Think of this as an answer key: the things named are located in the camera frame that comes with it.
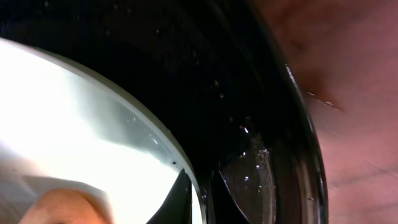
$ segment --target white surface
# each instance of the white surface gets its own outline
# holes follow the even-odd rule
[[[109,89],[1,39],[0,66],[0,222],[59,187],[101,198],[115,223],[148,221],[188,168],[162,131]]]

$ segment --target reddish brown surface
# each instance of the reddish brown surface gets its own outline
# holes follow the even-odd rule
[[[398,223],[398,1],[256,1],[315,94],[330,223]]]

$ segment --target wet black surface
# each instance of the wet black surface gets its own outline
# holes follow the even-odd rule
[[[244,2],[1,0],[0,24],[1,37],[75,60],[146,105],[182,145],[203,187],[212,170],[251,147],[243,129],[250,117],[249,133],[272,149],[279,222],[301,221],[294,165],[301,159],[314,197],[327,205],[297,87]]]

